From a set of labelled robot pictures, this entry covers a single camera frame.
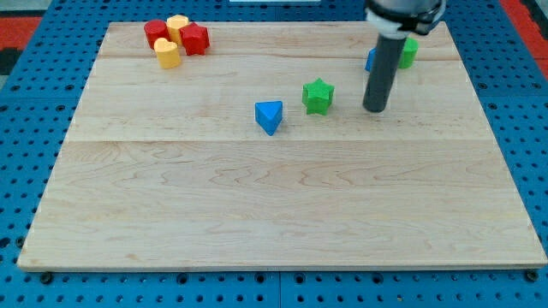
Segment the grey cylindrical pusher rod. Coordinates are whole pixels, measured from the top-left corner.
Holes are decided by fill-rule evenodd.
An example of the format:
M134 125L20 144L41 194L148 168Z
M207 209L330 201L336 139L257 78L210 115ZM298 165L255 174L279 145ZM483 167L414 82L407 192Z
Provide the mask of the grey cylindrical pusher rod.
M362 102L367 111L385 110L405 42L405 37L395 39L379 34Z

